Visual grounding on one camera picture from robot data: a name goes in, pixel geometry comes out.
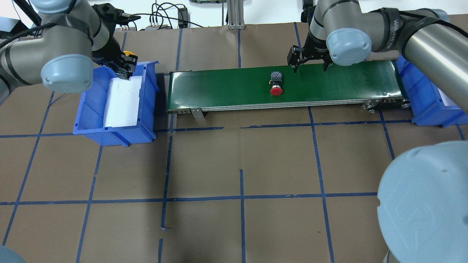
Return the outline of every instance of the gray joint cap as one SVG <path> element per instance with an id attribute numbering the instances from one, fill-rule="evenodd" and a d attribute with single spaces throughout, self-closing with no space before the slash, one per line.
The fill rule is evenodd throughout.
<path id="1" fill-rule="evenodd" d="M 79 93 L 91 87 L 93 68 L 93 61 L 87 56 L 63 55 L 44 65 L 41 70 L 41 79 L 50 90 Z"/>
<path id="2" fill-rule="evenodd" d="M 342 28 L 328 35 L 327 48 L 333 62 L 340 66 L 351 66 L 370 55 L 372 40 L 359 29 Z"/>
<path id="3" fill-rule="evenodd" d="M 31 0 L 33 6 L 44 14 L 57 14 L 67 10 L 72 0 Z"/>

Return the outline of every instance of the black strap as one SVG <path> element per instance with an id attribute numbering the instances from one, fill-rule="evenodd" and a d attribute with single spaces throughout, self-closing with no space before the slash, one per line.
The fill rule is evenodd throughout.
<path id="1" fill-rule="evenodd" d="M 356 0 L 340 0 L 338 2 L 335 2 L 333 4 L 331 4 L 327 9 L 325 9 L 325 12 L 323 12 L 323 16 L 322 16 L 322 19 L 325 17 L 325 14 L 330 11 L 330 9 L 332 9 L 333 7 L 339 5 L 339 4 L 343 4 L 343 3 L 355 3 L 357 5 L 359 5 L 359 2 L 356 1 Z"/>
<path id="2" fill-rule="evenodd" d="M 60 14 L 47 15 L 43 19 L 42 23 L 54 23 L 60 26 L 77 29 L 91 37 L 88 24 L 84 22 L 83 20 L 76 18 L 74 16 L 71 16 L 69 14 L 60 13 Z"/>
<path id="3" fill-rule="evenodd" d="M 419 18 L 421 17 L 420 15 L 415 15 L 415 14 L 411 14 L 411 13 L 407 13 L 407 12 L 400 12 L 400 14 L 402 15 L 405 15 L 405 16 L 410 16 L 410 17 L 415 17 L 415 18 Z M 416 22 L 415 24 L 411 25 L 409 28 L 407 28 L 406 30 L 404 30 L 400 36 L 400 39 L 402 41 L 401 44 L 400 44 L 400 53 L 403 55 L 403 57 L 405 57 L 405 47 L 406 47 L 406 43 L 408 43 L 408 41 L 410 40 L 410 38 L 416 33 L 418 32 L 420 29 L 428 26 L 428 25 L 432 25 L 432 24 L 440 24 L 440 25 L 443 25 L 443 26 L 446 26 L 446 27 L 450 27 L 452 28 L 453 30 L 457 31 L 458 33 L 460 33 L 462 36 L 468 38 L 468 33 L 463 31 L 463 29 L 451 24 L 451 23 L 448 23 L 444 20 L 441 20 L 439 18 L 435 18 L 435 17 L 431 17 L 431 16 L 425 16 L 423 19 L 421 19 L 420 21 Z"/>
<path id="4" fill-rule="evenodd" d="M 385 23 L 384 41 L 376 52 L 393 50 L 398 44 L 398 37 L 403 27 L 403 19 L 396 8 L 381 8 L 376 10 L 382 14 Z"/>
<path id="5" fill-rule="evenodd" d="M 427 11 L 430 11 L 431 13 L 433 13 L 436 17 L 440 18 L 439 15 L 434 12 L 434 10 L 430 9 L 430 8 L 420 8 L 419 10 L 427 10 Z"/>
<path id="6" fill-rule="evenodd" d="M 18 73 L 16 72 L 15 68 L 13 67 L 13 65 L 11 64 L 11 57 L 10 57 L 10 49 L 11 49 L 11 46 L 12 46 L 13 43 L 11 43 L 10 45 L 7 46 L 7 49 L 5 50 L 5 59 L 7 60 L 7 65 L 8 65 L 8 69 L 10 70 L 11 74 L 13 74 L 13 76 L 19 80 L 21 83 L 25 84 L 25 85 L 32 85 L 31 83 L 25 81 L 24 79 L 22 79 Z"/>
<path id="7" fill-rule="evenodd" d="M 323 28 L 323 25 L 322 25 L 322 24 L 320 24 L 320 23 L 317 21 L 317 18 L 315 17 L 315 15 L 314 15 L 314 21 L 317 23 L 317 25 L 319 25 L 320 27 L 322 27 L 322 28 Z"/>
<path id="8" fill-rule="evenodd" d="M 8 92 L 11 94 L 11 92 L 12 92 L 11 86 L 10 86 L 10 83 L 8 83 L 7 79 L 5 79 L 2 75 L 0 75 L 0 80 L 3 80 L 3 82 L 5 83 L 5 85 L 8 88 Z"/>
<path id="9" fill-rule="evenodd" d="M 97 37 L 99 32 L 101 32 L 101 26 L 102 26 L 102 22 L 101 22 L 101 19 L 99 19 L 99 27 L 97 28 L 96 33 L 94 33 L 93 38 Z"/>

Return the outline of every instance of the black cable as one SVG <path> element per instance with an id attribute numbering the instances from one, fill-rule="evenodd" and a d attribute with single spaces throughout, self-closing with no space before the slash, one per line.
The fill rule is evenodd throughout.
<path id="1" fill-rule="evenodd" d="M 154 14 L 154 6 L 155 6 L 155 5 L 158 5 L 156 0 L 154 1 L 154 4 L 151 5 L 151 15 L 149 16 L 149 23 L 150 23 L 150 24 L 156 24 L 156 22 L 158 22 L 158 18 L 156 18 L 156 22 L 154 22 L 154 16 L 153 16 L 153 14 Z"/>
<path id="2" fill-rule="evenodd" d="M 156 25 L 156 22 L 159 24 L 158 18 L 156 17 L 156 22 L 154 21 L 154 15 L 149 16 L 149 23 L 151 24 L 151 18 L 153 19 L 153 24 Z M 164 18 L 161 18 L 161 25 L 164 23 Z"/>
<path id="3" fill-rule="evenodd" d="M 159 15 L 159 17 L 161 18 L 161 24 L 159 24 L 158 29 L 161 29 L 161 27 L 164 25 L 164 17 L 161 15 L 161 13 L 159 13 L 159 12 L 154 12 L 154 13 L 153 13 L 153 19 L 154 19 L 154 17 L 156 16 L 156 21 L 158 21 L 158 15 Z M 173 29 L 171 20 L 168 19 L 168 22 L 169 22 L 169 26 L 167 26 L 167 27 L 170 27 L 171 29 Z"/>
<path id="4" fill-rule="evenodd" d="M 13 8 L 15 9 L 16 14 L 18 15 L 18 19 L 21 21 L 20 14 L 18 13 L 18 10 L 16 10 L 15 2 L 13 2 L 13 0 L 11 0 L 11 4 L 13 5 Z"/>
<path id="5" fill-rule="evenodd" d="M 408 13 L 408 12 L 404 12 L 404 11 L 400 11 L 400 14 L 404 15 L 404 16 L 413 17 L 413 18 L 419 18 L 419 19 L 426 18 L 426 16 L 424 16 L 424 15 L 417 15 L 417 14 L 412 14 L 412 13 Z M 442 19 L 439 19 L 439 21 L 436 21 L 435 23 L 446 26 L 446 27 L 450 27 L 451 29 L 453 29 L 453 30 L 457 31 L 458 33 L 460 33 L 462 36 L 468 38 L 468 32 L 466 32 L 463 29 L 455 26 L 454 24 L 446 22 L 446 21 L 444 21 Z"/>
<path id="6" fill-rule="evenodd" d="M 154 3 L 154 4 L 151 5 L 151 11 L 153 11 L 153 7 L 154 7 L 155 5 L 156 5 L 156 7 L 157 7 L 156 13 L 158 13 L 158 12 L 159 12 L 159 9 L 161 8 L 161 10 L 164 11 L 164 13 L 166 14 L 166 17 L 169 17 L 169 15 L 168 15 L 168 13 L 166 12 L 166 10 L 165 10 L 161 5 L 158 5 L 158 4 L 156 4 L 156 3 Z M 162 22 L 161 22 L 161 25 L 159 26 L 159 29 L 161 28 L 161 26 L 162 26 L 162 24 L 163 24 L 163 22 L 164 22 L 164 17 L 161 16 L 161 18 L 162 18 L 163 20 L 162 20 Z M 169 26 L 171 26 L 171 28 L 174 28 L 174 27 L 172 26 L 171 20 L 169 20 Z"/>
<path id="7" fill-rule="evenodd" d="M 136 14 L 133 14 L 133 15 L 151 15 L 149 13 L 136 13 Z M 173 20 L 178 20 L 178 21 L 185 21 L 185 20 L 182 20 L 182 19 L 178 19 L 178 18 L 174 18 L 174 17 L 167 17 L 167 16 L 162 16 L 162 15 L 157 15 L 159 17 L 164 17 L 164 18 L 168 18 L 168 19 L 173 19 Z M 194 22 L 190 22 L 190 21 L 186 21 L 187 23 L 190 23 L 192 25 L 195 25 L 195 26 L 198 26 L 198 27 L 201 27 L 201 28 L 204 28 L 204 26 L 200 26 L 199 24 L 196 24 Z"/>
<path id="8" fill-rule="evenodd" d="M 69 14 L 72 11 L 73 7 L 75 6 L 75 3 L 76 3 L 76 0 L 72 0 L 72 2 L 70 3 L 70 6 L 65 10 L 64 13 Z M 23 37 L 23 36 L 27 36 L 27 35 L 29 35 L 29 33 L 32 33 L 32 32 L 38 31 L 38 30 L 43 30 L 43 29 L 54 27 L 56 25 L 57 24 L 55 24 L 55 23 L 47 23 L 47 24 L 44 24 L 44 25 L 40 25 L 40 26 L 37 26 L 37 27 L 33 27 L 33 28 L 30 28 L 30 29 L 24 30 L 22 32 L 19 32 L 18 34 L 15 34 L 15 35 L 9 37 L 7 40 L 3 41 L 0 44 L 0 49 L 3 48 L 4 46 L 10 44 L 11 42 L 13 42 L 15 39 L 18 39 L 18 38 Z"/>
<path id="9" fill-rule="evenodd" d="M 173 4 L 173 3 L 169 3 L 169 2 L 164 2 L 164 3 L 160 4 L 160 7 L 162 7 L 163 5 L 171 5 L 171 6 L 169 6 L 169 7 L 166 8 L 166 9 L 163 8 L 163 10 L 164 10 L 165 13 L 166 13 L 166 10 L 167 10 L 167 9 L 175 7 L 175 8 L 177 8 L 177 12 L 180 13 L 180 16 L 183 18 L 182 11 L 180 10 L 180 8 L 177 7 L 177 5 L 183 5 L 184 8 L 186 8 L 184 4 Z"/>
<path id="10" fill-rule="evenodd" d="M 34 23 L 34 26 L 40 26 L 42 19 L 41 17 L 36 13 L 34 8 L 29 4 L 26 0 L 13 0 L 13 2 L 16 4 L 17 7 L 19 7 L 25 15 L 31 19 L 31 21 Z"/>
<path id="11" fill-rule="evenodd" d="M 111 19 L 111 18 L 108 18 L 106 16 L 104 16 L 103 14 L 101 14 L 98 10 L 96 10 L 96 14 L 102 18 L 103 20 L 107 21 L 107 22 L 111 22 L 111 23 L 115 23 L 115 24 L 118 24 L 118 25 L 127 25 L 128 23 L 130 22 L 133 22 L 135 20 L 138 20 L 141 18 L 141 16 L 138 16 L 138 15 L 132 15 L 133 17 L 130 17 L 128 19 L 122 19 L 122 20 L 114 20 L 114 19 Z"/>

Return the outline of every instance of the metal bracket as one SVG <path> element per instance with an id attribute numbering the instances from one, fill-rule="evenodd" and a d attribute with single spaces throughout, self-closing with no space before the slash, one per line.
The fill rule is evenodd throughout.
<path id="1" fill-rule="evenodd" d="M 244 0 L 227 0 L 228 28 L 244 29 Z"/>
<path id="2" fill-rule="evenodd" d="M 362 105 L 364 109 L 369 113 L 375 113 L 379 110 L 395 109 L 395 108 L 408 108 L 411 107 L 411 103 L 405 98 L 391 98 L 391 99 L 374 99 L 366 100 Z"/>
<path id="3" fill-rule="evenodd" d="M 205 115 L 202 112 L 202 109 L 190 109 L 190 110 L 195 119 L 203 119 L 205 117 Z"/>

